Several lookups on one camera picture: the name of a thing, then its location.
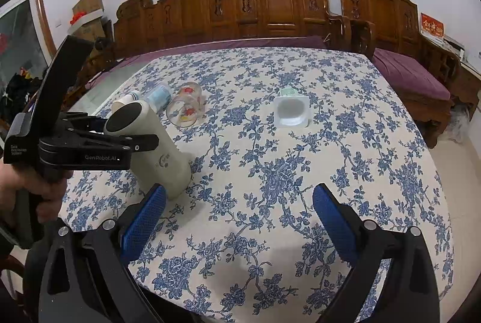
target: tablecloth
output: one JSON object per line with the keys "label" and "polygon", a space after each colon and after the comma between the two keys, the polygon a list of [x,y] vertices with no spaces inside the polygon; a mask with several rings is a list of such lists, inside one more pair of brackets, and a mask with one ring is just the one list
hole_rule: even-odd
{"label": "tablecloth", "polygon": [[[168,202],[129,269],[142,286],[226,322],[314,322],[349,267],[312,208],[313,186],[384,229],[422,229],[442,298],[454,247],[441,180],[399,98],[362,55],[303,48],[243,48],[153,60],[98,110],[160,81],[195,81],[202,120],[179,129],[160,115],[191,159],[192,181]],[[292,86],[309,96],[307,128],[276,128],[273,99]],[[74,231],[116,218],[144,196],[127,171],[78,171],[61,216]],[[360,317],[372,312],[383,262]]]}

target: human hand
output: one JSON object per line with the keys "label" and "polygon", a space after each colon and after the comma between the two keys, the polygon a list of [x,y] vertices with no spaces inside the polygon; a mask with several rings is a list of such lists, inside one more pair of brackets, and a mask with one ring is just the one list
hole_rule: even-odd
{"label": "human hand", "polygon": [[4,164],[3,159],[0,159],[0,217],[15,227],[13,210],[16,192],[25,188],[44,199],[37,206],[39,222],[57,219],[67,189],[67,179],[72,175],[73,171],[65,171],[64,178],[60,181],[48,183],[33,168],[14,167],[12,164]]}

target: wooden sofa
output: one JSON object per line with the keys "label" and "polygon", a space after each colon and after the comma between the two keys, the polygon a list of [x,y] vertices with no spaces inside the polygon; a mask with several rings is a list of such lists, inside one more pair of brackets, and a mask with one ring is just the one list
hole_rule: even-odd
{"label": "wooden sofa", "polygon": [[459,58],[420,34],[418,8],[410,0],[341,0],[341,5],[343,15],[374,23],[371,60],[433,148],[450,120],[449,89],[460,69]]}
{"label": "wooden sofa", "polygon": [[318,35],[328,48],[372,54],[372,24],[329,12],[328,0],[128,0],[115,57],[196,43]]}

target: beige floor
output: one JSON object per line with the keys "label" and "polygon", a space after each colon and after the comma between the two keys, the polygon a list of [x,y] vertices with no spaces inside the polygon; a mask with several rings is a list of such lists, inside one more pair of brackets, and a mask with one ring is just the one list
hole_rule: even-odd
{"label": "beige floor", "polygon": [[[441,301],[441,323],[446,323],[481,273],[481,161],[469,140],[463,145],[439,141],[430,153],[441,175],[455,243],[453,287]],[[26,251],[15,249],[12,255],[25,262]],[[16,274],[13,283],[21,290]]]}

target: plastic bag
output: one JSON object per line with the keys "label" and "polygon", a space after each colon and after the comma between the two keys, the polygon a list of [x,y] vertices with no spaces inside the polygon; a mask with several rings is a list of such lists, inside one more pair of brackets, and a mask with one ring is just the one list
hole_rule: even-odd
{"label": "plastic bag", "polygon": [[453,140],[462,143],[470,128],[470,113],[465,105],[457,105],[451,109],[451,121],[446,130],[439,136],[441,140]]}

